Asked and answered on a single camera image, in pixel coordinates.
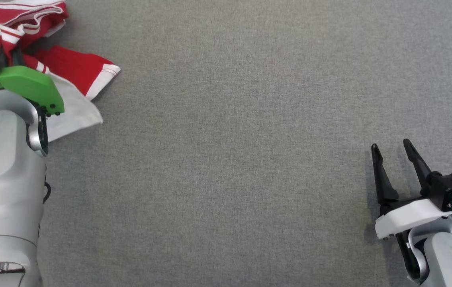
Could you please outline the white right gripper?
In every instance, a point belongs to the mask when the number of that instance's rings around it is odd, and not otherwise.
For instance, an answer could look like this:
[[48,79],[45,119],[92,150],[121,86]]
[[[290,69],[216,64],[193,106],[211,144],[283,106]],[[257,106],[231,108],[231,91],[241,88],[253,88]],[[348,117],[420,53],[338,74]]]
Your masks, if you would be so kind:
[[[409,161],[413,164],[421,193],[429,192],[428,175],[432,173],[422,156],[409,139],[403,140]],[[398,192],[391,185],[384,169],[384,158],[376,143],[371,146],[377,202],[380,205],[395,203]],[[449,232],[452,233],[452,211],[441,211],[429,199],[418,200],[380,216],[375,223],[377,238],[384,239],[410,230],[415,236]]]

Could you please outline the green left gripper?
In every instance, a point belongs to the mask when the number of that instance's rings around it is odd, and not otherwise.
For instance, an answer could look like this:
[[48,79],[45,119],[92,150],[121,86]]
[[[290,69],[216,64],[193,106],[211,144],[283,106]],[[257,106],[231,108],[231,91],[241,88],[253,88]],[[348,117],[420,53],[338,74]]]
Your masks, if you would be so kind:
[[48,115],[60,115],[65,105],[53,79],[40,71],[24,67],[22,49],[10,49],[9,67],[0,71],[0,89],[17,93],[21,97],[45,108]]

